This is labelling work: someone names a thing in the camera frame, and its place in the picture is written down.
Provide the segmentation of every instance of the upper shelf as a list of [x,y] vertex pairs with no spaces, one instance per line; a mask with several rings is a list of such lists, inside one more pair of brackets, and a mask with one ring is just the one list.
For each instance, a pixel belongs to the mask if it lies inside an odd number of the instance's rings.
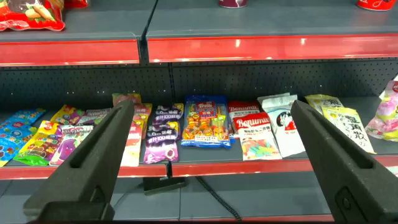
[[159,0],[147,40],[151,62],[396,57],[398,7],[347,0]]
[[139,63],[141,38],[156,0],[95,0],[65,10],[65,29],[0,33],[0,66]]

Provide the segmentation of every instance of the blue candy bag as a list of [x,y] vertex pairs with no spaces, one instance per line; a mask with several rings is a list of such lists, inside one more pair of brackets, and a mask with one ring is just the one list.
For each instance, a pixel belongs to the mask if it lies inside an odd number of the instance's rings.
[[182,146],[231,147],[225,96],[186,96],[184,117]]

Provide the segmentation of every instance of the red candy bag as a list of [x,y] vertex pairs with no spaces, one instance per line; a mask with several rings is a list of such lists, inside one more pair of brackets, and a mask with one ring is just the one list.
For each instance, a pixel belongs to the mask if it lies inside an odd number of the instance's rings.
[[61,31],[63,0],[0,0],[0,31],[50,29]]
[[87,7],[88,0],[65,0],[65,8]]

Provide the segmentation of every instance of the black cable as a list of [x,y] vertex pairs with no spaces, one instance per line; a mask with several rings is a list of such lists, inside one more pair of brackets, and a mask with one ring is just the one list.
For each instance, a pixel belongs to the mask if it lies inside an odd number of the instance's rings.
[[228,205],[208,184],[202,177],[196,177],[199,183],[207,190],[209,193],[225,208],[229,211],[237,221],[242,221],[241,216],[237,213],[235,209],[233,209],[230,205]]

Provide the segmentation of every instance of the candy package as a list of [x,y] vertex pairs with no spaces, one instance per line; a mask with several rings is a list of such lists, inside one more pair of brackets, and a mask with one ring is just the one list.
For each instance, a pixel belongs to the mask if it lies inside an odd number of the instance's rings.
[[126,147],[123,151],[121,166],[136,167],[139,165],[143,127],[144,120],[135,120],[131,123]]
[[80,145],[80,143],[93,130],[93,126],[61,126],[62,142],[51,158],[50,165],[59,166]]
[[225,96],[186,96],[181,145],[229,149],[227,116]]
[[46,166],[62,141],[59,124],[42,121],[37,133],[19,151],[14,160],[33,166]]
[[[231,118],[231,121],[233,121],[234,118],[253,113],[260,113],[260,108],[257,102],[230,101],[228,103],[228,114]],[[234,122],[232,122],[232,129],[234,137],[238,138],[238,129],[236,128]]]
[[354,109],[342,107],[322,107],[323,115],[340,131],[366,152],[375,154],[368,135],[363,128],[361,118]]
[[322,106],[325,107],[344,107],[337,97],[328,95],[308,95],[304,96],[308,104],[316,109],[317,112],[323,114]]
[[157,128],[149,126],[144,163],[152,164],[166,159],[178,161],[177,137],[177,131],[167,125]]
[[51,122],[63,125],[75,125],[85,112],[72,106],[64,105],[52,118]]
[[235,117],[243,150],[243,160],[282,159],[265,112]]
[[398,81],[387,84],[376,115],[365,130],[374,138],[398,142]]
[[290,114],[297,95],[269,98],[262,101],[262,109],[271,119],[272,131],[282,157],[304,152],[305,148]]
[[113,93],[112,94],[112,102],[113,106],[116,106],[119,102],[130,99],[133,103],[141,103],[141,95],[138,93],[128,93],[126,95],[120,93]]
[[0,0],[0,31],[50,29],[61,31],[63,0]]
[[76,125],[98,125],[102,119],[111,111],[111,108],[101,110],[86,110]]
[[88,6],[88,0],[65,0],[65,8],[82,8]]

